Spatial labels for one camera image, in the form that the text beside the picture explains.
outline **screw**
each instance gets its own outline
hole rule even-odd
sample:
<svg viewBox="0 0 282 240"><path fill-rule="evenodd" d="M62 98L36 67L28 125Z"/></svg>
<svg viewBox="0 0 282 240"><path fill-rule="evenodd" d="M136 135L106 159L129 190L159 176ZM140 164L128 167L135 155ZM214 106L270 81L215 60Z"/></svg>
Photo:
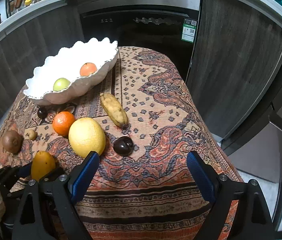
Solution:
<svg viewBox="0 0 282 240"><path fill-rule="evenodd" d="M65 181L68 178L66 174L62 174L59 176L59 181Z"/></svg>
<svg viewBox="0 0 282 240"><path fill-rule="evenodd" d="M258 182L257 182L256 179L251 179L250 182L251 182L251 184L254 185L254 186L258 185Z"/></svg>
<svg viewBox="0 0 282 240"><path fill-rule="evenodd" d="M226 181L228 179L228 177L224 174L219 175L219 179L222 181Z"/></svg>
<svg viewBox="0 0 282 240"><path fill-rule="evenodd" d="M36 183L36 180L35 180L35 179L31 179L31 180L28 182L28 184L29 184L30 186L33 186L35 183Z"/></svg>

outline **orange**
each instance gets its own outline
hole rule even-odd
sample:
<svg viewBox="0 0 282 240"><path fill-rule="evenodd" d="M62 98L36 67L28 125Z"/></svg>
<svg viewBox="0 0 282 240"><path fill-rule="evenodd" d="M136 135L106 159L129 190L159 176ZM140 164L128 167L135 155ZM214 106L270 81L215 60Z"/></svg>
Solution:
<svg viewBox="0 0 282 240"><path fill-rule="evenodd" d="M68 136L71 125L75 122L75 117L70 112L59 112L53 119L53 129L58 135Z"/></svg>
<svg viewBox="0 0 282 240"><path fill-rule="evenodd" d="M81 77L89 76L93 74L95 71L97 71L97 68L94 63L85 63L80 69L80 75Z"/></svg>

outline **green fruit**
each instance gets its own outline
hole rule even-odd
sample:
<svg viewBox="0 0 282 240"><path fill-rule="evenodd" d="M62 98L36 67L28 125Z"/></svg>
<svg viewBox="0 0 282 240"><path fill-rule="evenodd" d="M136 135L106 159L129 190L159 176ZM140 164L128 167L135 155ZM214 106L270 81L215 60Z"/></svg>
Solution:
<svg viewBox="0 0 282 240"><path fill-rule="evenodd" d="M66 78L59 78L53 85L53 91L61 91L70 85L70 81Z"/></svg>

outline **table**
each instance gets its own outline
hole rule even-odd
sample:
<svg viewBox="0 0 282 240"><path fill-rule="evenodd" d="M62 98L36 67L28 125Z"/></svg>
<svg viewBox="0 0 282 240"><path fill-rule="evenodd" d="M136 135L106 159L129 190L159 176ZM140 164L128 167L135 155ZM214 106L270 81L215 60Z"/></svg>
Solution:
<svg viewBox="0 0 282 240"><path fill-rule="evenodd" d="M120 47L119 55L99 85L66 104L47 106L44 120L38 118L38 106L23 95L23 88L0 129L0 137L11 129L23 135L22 148L11 155L0 141L0 167L25 165L38 150L46 150L69 173L83 159L73 152L67 138L54 132L53 117L60 111L70 111L76 119L92 117L104 129L107 144L76 209L93 239L192 240L211 206L187 169L187 153L196 150L218 173L242 179L213 140L170 59L137 47ZM102 92L112 93L122 103L130 120L127 128L116 127L104 112ZM29 129L37 131L35 141L26 137ZM114 140L123 135L135 144L129 157L113 151ZM21 179L15 189L26 183ZM219 239L226 239L236 207L233 202Z"/></svg>

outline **blue gripper pad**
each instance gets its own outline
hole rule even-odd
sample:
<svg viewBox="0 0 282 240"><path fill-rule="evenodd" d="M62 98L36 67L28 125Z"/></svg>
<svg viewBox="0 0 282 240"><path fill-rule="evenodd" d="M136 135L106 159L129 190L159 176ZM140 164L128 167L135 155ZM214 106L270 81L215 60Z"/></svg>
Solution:
<svg viewBox="0 0 282 240"><path fill-rule="evenodd" d="M204 165L208 165L204 163L198 153L195 153L195 155L196 157L192 152L188 153L188 156L186 157L186 165L188 166L188 169L195 180L195 183L198 186L204 200L214 203L216 200L214 185L209 179L208 174L205 172L204 167Z"/></svg>
<svg viewBox="0 0 282 240"><path fill-rule="evenodd" d="M86 163L83 161L81 164L84 165L84 167L80 167L82 171L79 174L76 174L76 180L73 182L73 184L69 184L72 185L72 189L69 188L69 191L72 195L70 200L73 205L84 198L84 195L99 168L99 155L96 152L91 152L90 154L92 154L92 156L89 158L89 160Z"/></svg>

